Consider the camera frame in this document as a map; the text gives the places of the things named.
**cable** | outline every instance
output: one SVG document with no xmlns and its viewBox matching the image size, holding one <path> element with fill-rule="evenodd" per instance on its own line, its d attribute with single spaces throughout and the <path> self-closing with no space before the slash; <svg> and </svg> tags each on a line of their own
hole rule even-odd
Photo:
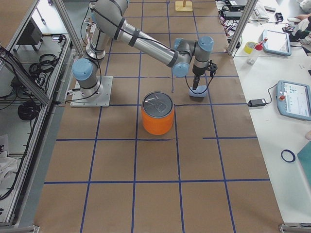
<svg viewBox="0 0 311 233">
<path fill-rule="evenodd" d="M 84 19 L 85 19 L 86 16 L 87 16 L 88 10 L 89 10 L 89 6 L 88 6 L 88 8 L 87 8 L 87 10 L 86 10 L 86 15 L 84 16 L 84 18 L 83 18 L 83 20 L 82 20 L 82 23 L 81 23 L 81 27 L 80 27 L 80 36 L 81 36 L 81 39 L 82 39 L 82 41 L 83 41 L 83 43 L 84 43 L 85 45 L 86 45 L 86 42 L 84 41 L 84 39 L 83 39 L 83 37 L 82 37 L 82 26 L 83 26 L 83 23 L 84 23 Z"/>
<path fill-rule="evenodd" d="M 6 95 L 6 96 L 0 96 L 0 99 L 6 99 L 6 98 L 10 97 L 11 95 L 14 94 L 14 90 L 15 90 L 15 88 L 13 87 L 13 88 L 12 88 L 12 91 L 11 91 L 8 95 Z"/>
<path fill-rule="evenodd" d="M 219 23 L 224 27 L 224 31 L 226 36 L 230 36 L 229 31 L 235 31 L 234 28 L 238 26 L 238 22 L 236 20 L 226 20 L 225 18 L 225 11 L 229 11 L 228 9 L 224 9 L 225 6 L 222 7 L 222 9 L 218 9 L 218 21 Z"/>
<path fill-rule="evenodd" d="M 43 54 L 39 57 L 39 62 L 31 64 L 29 67 L 29 73 L 32 76 L 32 78 L 34 78 L 35 83 L 41 88 L 43 85 L 45 85 L 44 88 L 42 88 L 45 92 L 48 91 L 52 72 L 54 71 L 56 65 L 58 64 L 59 59 L 63 53 L 64 46 L 67 42 L 67 38 L 63 34 L 45 34 L 45 36 L 54 36 L 54 35 L 59 35 L 58 39 L 59 44 L 64 42 L 63 45 L 61 45 L 59 56 L 57 57 L 56 55 L 51 53 Z"/>
<path fill-rule="evenodd" d="M 311 227 L 311 223 L 303 222 L 303 223 L 300 223 L 300 226 L 288 226 L 288 227 L 300 227 L 300 228 Z"/>
<path fill-rule="evenodd" d="M 194 91 L 192 90 L 192 88 L 189 86 L 188 81 L 187 81 L 187 76 L 185 76 L 186 84 L 187 84 L 189 90 L 190 90 L 192 93 L 196 94 L 196 95 L 201 95 L 201 94 L 203 94 L 204 92 L 206 92 L 207 89 L 208 89 L 208 86 L 210 85 L 210 82 L 213 80 L 213 78 L 214 78 L 214 76 L 211 77 L 211 79 L 210 79 L 209 82 L 207 83 L 206 88 L 205 88 L 204 91 L 202 91 L 202 92 L 200 92 L 200 93 L 196 93 L 196 92 L 194 92 Z"/>
<path fill-rule="evenodd" d="M 250 21 L 248 21 L 247 23 L 258 23 L 258 22 L 265 22 L 265 23 L 274 23 L 274 24 L 285 24 L 285 25 L 289 25 L 288 23 L 281 23 L 281 22 L 267 22 L 266 20 L 255 20 L 255 19 L 251 19 Z"/>
<path fill-rule="evenodd" d="M 74 89 L 69 90 L 69 91 L 67 92 L 67 95 L 69 95 L 69 94 L 71 94 L 71 93 L 73 93 L 73 92 L 75 92 L 75 91 L 80 91 L 80 88 L 74 88 Z"/>
<path fill-rule="evenodd" d="M 233 55 L 233 57 L 232 57 L 232 58 L 234 58 L 234 57 L 235 57 L 235 54 L 237 54 L 237 51 L 241 48 L 242 42 L 243 42 L 243 38 L 242 38 L 242 36 L 241 36 L 240 46 L 239 46 L 239 47 L 238 47 L 238 49 L 235 51 L 235 53 L 234 53 L 234 55 Z"/>
<path fill-rule="evenodd" d="M 31 76 L 28 74 L 28 72 L 25 70 L 23 65 L 20 63 L 20 61 L 13 54 L 11 54 L 8 50 L 6 50 L 6 48 L 2 47 L 1 45 L 0 45 L 0 51 L 4 52 L 9 58 L 11 58 L 13 60 L 13 62 L 20 68 L 20 70 L 31 80 Z M 12 63 L 4 57 L 0 56 L 0 59 L 4 60 L 6 63 L 8 63 L 12 67 L 12 70 L 18 79 L 18 75 L 17 75 L 16 70 L 15 70 L 14 66 L 12 65 Z"/>
<path fill-rule="evenodd" d="M 0 59 L 2 59 L 3 61 L 5 61 L 7 64 L 9 64 L 12 68 L 13 73 L 15 74 L 17 80 L 20 82 L 20 80 L 18 79 L 18 74 L 16 73 L 16 70 L 14 68 L 14 66 L 12 65 L 12 63 L 10 63 L 9 61 L 7 61 L 5 58 L 0 56 Z"/>
<path fill-rule="evenodd" d="M 0 108 L 0 110 L 3 110 L 3 109 L 10 107 L 15 102 L 16 98 L 17 98 L 17 96 L 15 96 L 14 100 L 9 105 L 5 106 L 4 108 Z"/>
<path fill-rule="evenodd" d="M 103 15 L 102 15 L 100 12 L 98 12 L 96 9 L 93 9 L 93 11 L 95 11 L 97 14 L 99 14 L 101 17 L 103 17 L 105 20 L 107 20 L 107 21 L 108 21 L 109 23 L 111 23 L 113 26 L 115 26 L 116 28 L 118 28 L 120 31 L 122 31 L 122 32 L 124 32 L 124 33 L 126 33 L 126 34 L 128 34 L 128 35 L 130 35 L 130 36 L 134 36 L 133 34 L 127 32 L 126 30 L 124 30 L 122 27 L 119 27 L 117 24 L 115 24 L 114 22 L 112 22 L 112 21 L 111 21 L 110 19 L 108 19 L 107 17 L 103 16 Z M 175 50 L 171 49 L 170 47 L 168 47 L 168 46 L 166 46 L 166 45 L 162 44 L 161 42 L 156 41 L 156 40 L 154 40 L 154 39 L 149 39 L 149 38 L 145 38 L 145 37 L 141 37 L 141 36 L 137 36 L 137 38 L 143 39 L 143 40 L 153 41 L 153 42 L 155 42 L 155 43 L 157 43 L 157 44 L 159 44 L 159 45 L 165 47 L 165 48 L 166 48 L 167 50 L 169 50 L 169 51 L 175 51 Z"/>
<path fill-rule="evenodd" d="M 272 102 L 272 97 L 271 97 L 271 94 L 270 94 L 270 89 L 272 89 L 272 88 L 275 87 L 276 85 L 277 85 L 277 83 L 268 89 L 268 93 L 269 93 L 269 96 L 270 96 L 270 102 L 268 102 L 267 104 L 269 104 L 269 103 Z"/>
<path fill-rule="evenodd" d="M 96 60 L 97 60 L 98 68 L 99 68 L 99 73 L 100 73 L 100 82 L 99 82 L 99 85 L 98 85 L 97 90 L 96 90 L 92 95 L 90 95 L 90 96 L 88 96 L 88 97 L 84 97 L 84 98 L 80 98 L 80 99 L 75 99 L 75 100 L 66 100 L 66 101 L 65 101 L 65 104 L 66 104 L 67 102 L 71 102 L 71 101 L 77 101 L 77 100 L 85 100 L 85 99 L 88 99 L 88 98 L 94 96 L 94 95 L 98 92 L 99 88 L 100 88 L 101 85 L 102 85 L 102 69 L 101 69 L 101 66 L 100 66 L 100 64 L 99 64 L 99 61 L 98 61 L 98 57 L 97 57 L 97 53 L 96 53 L 96 52 L 95 52 L 95 56 L 96 56 Z"/>
<path fill-rule="evenodd" d="M 5 194 L 3 194 L 3 195 L 0 196 L 0 201 L 6 199 L 6 198 L 11 194 L 11 192 L 14 190 L 14 188 L 15 188 L 18 175 L 19 175 L 19 173 L 20 173 L 20 171 L 21 171 L 22 164 L 23 164 L 24 159 L 25 159 L 25 157 L 26 157 L 26 154 L 27 154 L 27 152 L 28 152 L 28 148 L 29 148 L 29 145 L 30 145 L 30 140 L 31 140 L 31 138 L 32 138 L 32 136 L 33 136 L 34 128 L 35 128 L 35 124 L 37 123 L 37 120 L 38 120 L 38 117 L 35 118 L 35 122 L 34 122 L 34 125 L 33 125 L 33 126 L 31 126 L 31 121 L 29 121 L 29 122 L 30 122 L 31 130 L 30 130 L 30 133 L 29 133 L 29 137 L 28 137 L 28 140 L 27 140 L 27 144 L 26 144 L 25 151 L 24 151 L 24 153 L 23 153 L 23 156 L 20 158 L 20 164 L 19 164 L 19 167 L 18 167 L 17 172 L 14 172 L 14 173 L 15 173 L 15 178 L 14 178 L 13 184 L 11 185 L 10 188 L 8 188 L 8 191 L 7 191 Z"/>
</svg>

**brown paper floor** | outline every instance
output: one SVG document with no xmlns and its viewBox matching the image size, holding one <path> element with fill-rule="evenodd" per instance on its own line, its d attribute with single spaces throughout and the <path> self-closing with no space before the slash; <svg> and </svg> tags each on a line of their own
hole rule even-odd
<svg viewBox="0 0 311 233">
<path fill-rule="evenodd" d="M 193 1 L 193 8 L 144 0 L 125 16 L 168 46 L 213 37 L 219 68 L 208 96 L 190 98 L 170 68 L 109 43 L 101 67 L 114 76 L 111 106 L 66 106 L 35 217 L 42 232 L 278 232 L 282 219 L 216 4 Z M 175 104 L 173 128 L 162 136 L 141 122 L 140 104 L 152 91 Z"/>
</svg>

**blue joint cap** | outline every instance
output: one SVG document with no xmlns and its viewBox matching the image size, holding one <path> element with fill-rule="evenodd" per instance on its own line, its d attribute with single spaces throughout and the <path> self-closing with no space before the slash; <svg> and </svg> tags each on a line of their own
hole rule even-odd
<svg viewBox="0 0 311 233">
<path fill-rule="evenodd" d="M 184 77 L 188 74 L 189 64 L 181 62 L 172 67 L 173 75 L 176 77 Z"/>
<path fill-rule="evenodd" d="M 214 40 L 210 36 L 203 36 L 199 39 L 199 46 L 206 52 L 212 52 L 214 46 Z"/>
<path fill-rule="evenodd" d="M 180 38 L 177 38 L 175 39 L 175 42 L 174 42 L 174 49 L 176 50 L 178 45 L 180 44 L 180 42 L 182 41 L 183 39 L 180 39 Z"/>
<path fill-rule="evenodd" d="M 72 73 L 79 81 L 85 81 L 93 72 L 92 63 L 86 59 L 81 58 L 72 65 Z"/>
</svg>

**keyboard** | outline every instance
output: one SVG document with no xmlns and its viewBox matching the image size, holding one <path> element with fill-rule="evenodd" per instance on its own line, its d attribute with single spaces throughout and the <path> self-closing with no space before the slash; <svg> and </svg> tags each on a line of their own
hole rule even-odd
<svg viewBox="0 0 311 233">
<path fill-rule="evenodd" d="M 253 15 L 258 19 L 269 19 L 269 15 L 260 1 L 257 1 Z"/>
</svg>

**white table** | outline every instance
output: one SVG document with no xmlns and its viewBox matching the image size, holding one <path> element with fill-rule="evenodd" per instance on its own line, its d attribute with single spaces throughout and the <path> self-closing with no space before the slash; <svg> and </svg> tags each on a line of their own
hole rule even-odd
<svg viewBox="0 0 311 233">
<path fill-rule="evenodd" d="M 254 65 L 246 63 L 243 51 L 247 41 L 258 42 L 264 29 L 281 31 L 284 25 L 249 23 L 242 34 L 242 46 L 234 57 L 246 101 L 265 98 L 267 92 L 279 80 L 304 83 L 311 86 L 311 57 L 302 48 L 292 48 L 292 55 L 282 57 L 262 53 Z M 311 122 L 289 118 L 279 114 L 276 106 L 276 90 L 271 89 L 272 103 L 261 108 L 250 108 L 250 114 L 266 162 L 277 203 L 285 223 L 311 222 L 311 189 L 298 160 L 289 164 L 281 159 L 284 149 L 297 153 L 308 143 L 305 134 L 311 130 Z"/>
</svg>

